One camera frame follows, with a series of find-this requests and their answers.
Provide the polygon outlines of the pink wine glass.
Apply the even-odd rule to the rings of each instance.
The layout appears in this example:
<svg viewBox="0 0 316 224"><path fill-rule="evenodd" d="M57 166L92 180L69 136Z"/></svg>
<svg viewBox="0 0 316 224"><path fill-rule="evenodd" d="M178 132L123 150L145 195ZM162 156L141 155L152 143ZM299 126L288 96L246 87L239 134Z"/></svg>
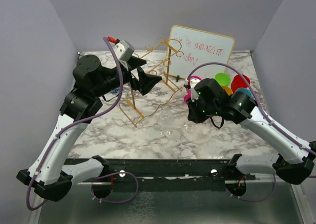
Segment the pink wine glass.
<svg viewBox="0 0 316 224"><path fill-rule="evenodd" d="M200 82L201 78L199 76L193 75L193 76L190 77L189 83L191 83L191 81L193 81L193 82ZM187 92L187 94L183 98L185 104L187 103L187 101L191 97L191 90L190 89L186 89L186 92Z"/></svg>

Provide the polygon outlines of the clear wine glass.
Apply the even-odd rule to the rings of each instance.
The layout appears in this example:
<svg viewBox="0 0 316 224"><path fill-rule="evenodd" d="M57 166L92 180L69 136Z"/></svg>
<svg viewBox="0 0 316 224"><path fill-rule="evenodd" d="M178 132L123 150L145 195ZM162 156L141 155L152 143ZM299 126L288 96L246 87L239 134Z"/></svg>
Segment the clear wine glass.
<svg viewBox="0 0 316 224"><path fill-rule="evenodd" d="M162 110L159 114L160 134L168 136L171 133L173 113L169 110Z"/></svg>
<svg viewBox="0 0 316 224"><path fill-rule="evenodd" d="M194 132L197 129L197 124L191 121L187 121L184 124L185 129L188 133Z"/></svg>

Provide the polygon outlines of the gold wire glass rack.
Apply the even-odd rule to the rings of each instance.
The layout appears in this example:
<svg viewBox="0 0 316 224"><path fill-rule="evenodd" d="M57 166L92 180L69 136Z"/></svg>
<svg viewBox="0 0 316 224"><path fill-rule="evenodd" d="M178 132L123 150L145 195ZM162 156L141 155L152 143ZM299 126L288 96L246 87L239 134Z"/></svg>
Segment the gold wire glass rack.
<svg viewBox="0 0 316 224"><path fill-rule="evenodd" d="M184 55L181 41L160 37L158 43L157 46L148 44L145 50L133 54L147 62L141 67L140 74L137 70L132 71L132 75L137 80L142 76L150 80L149 86L145 86L147 94L142 95L141 92L129 87L118 104L121 112L135 127L166 106L176 93L183 90L183 87L177 85L176 80L172 79L169 72L174 65L172 57L180 58Z"/></svg>

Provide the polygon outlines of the yellow wine glass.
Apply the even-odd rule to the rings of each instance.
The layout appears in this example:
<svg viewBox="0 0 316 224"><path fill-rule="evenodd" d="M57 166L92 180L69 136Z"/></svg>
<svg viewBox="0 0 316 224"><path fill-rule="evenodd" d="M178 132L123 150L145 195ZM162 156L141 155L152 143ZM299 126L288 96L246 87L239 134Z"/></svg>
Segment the yellow wine glass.
<svg viewBox="0 0 316 224"><path fill-rule="evenodd" d="M231 89L230 87L228 87L228 86L222 86L222 88L225 90L225 92L226 92L229 96L231 96L231 95L233 94L233 91L232 91L232 89Z"/></svg>

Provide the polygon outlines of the green wine glass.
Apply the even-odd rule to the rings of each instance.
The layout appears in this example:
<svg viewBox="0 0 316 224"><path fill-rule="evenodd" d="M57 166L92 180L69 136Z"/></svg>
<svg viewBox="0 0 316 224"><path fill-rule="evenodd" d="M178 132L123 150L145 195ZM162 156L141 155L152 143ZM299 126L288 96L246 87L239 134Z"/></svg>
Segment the green wine glass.
<svg viewBox="0 0 316 224"><path fill-rule="evenodd" d="M217 73L215 75L215 80L221 85L221 86L229 86L231 83L231 77L226 73Z"/></svg>

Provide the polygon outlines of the red wine glass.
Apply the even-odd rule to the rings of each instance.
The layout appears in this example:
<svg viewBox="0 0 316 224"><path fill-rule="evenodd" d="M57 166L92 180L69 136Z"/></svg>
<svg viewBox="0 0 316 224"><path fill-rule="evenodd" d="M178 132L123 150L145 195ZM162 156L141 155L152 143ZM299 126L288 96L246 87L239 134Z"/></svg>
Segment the red wine glass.
<svg viewBox="0 0 316 224"><path fill-rule="evenodd" d="M239 88L247 88L251 83L246 75L236 75L231 82L231 90L235 93Z"/></svg>

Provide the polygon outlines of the blue wine glass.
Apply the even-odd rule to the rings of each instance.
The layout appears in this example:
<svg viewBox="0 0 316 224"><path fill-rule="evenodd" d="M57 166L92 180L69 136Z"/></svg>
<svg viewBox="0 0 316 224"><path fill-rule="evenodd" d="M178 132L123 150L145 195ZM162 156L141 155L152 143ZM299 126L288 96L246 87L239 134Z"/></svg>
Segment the blue wine glass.
<svg viewBox="0 0 316 224"><path fill-rule="evenodd" d="M236 92L242 92L248 95L249 97L254 98L251 91L249 91L247 88L238 88Z"/></svg>

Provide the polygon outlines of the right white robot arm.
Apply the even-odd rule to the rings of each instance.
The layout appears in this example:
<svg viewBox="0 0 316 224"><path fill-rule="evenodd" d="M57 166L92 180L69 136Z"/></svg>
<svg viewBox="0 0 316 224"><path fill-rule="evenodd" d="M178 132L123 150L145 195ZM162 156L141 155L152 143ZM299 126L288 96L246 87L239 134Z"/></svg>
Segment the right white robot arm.
<svg viewBox="0 0 316 224"><path fill-rule="evenodd" d="M186 81L190 91L187 100L188 120L203 123L214 116L222 121L232 121L248 129L263 139L277 153L273 155L235 155L232 165L227 167L227 175L238 180L248 174L277 175L282 180L301 184L314 168L316 144L308 142L289 132L259 108L257 102L242 92L228 95L213 78Z"/></svg>

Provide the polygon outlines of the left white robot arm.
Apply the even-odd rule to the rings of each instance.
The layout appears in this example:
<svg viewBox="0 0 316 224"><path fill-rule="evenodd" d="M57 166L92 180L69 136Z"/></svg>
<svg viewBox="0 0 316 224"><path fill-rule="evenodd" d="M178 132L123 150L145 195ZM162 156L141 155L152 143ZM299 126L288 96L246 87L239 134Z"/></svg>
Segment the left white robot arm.
<svg viewBox="0 0 316 224"><path fill-rule="evenodd" d="M95 178L99 182L109 176L105 159L96 155L91 159L65 165L75 141L95 118L102 107L100 98L121 85L129 83L133 90L146 95L162 78L147 74L142 66L146 60L131 56L127 67L119 64L122 78L117 68L106 68L95 55L78 59L73 70L75 85L65 97L60 109L55 129L44 150L28 169L20 170L16 178L41 198L60 201L73 185Z"/></svg>

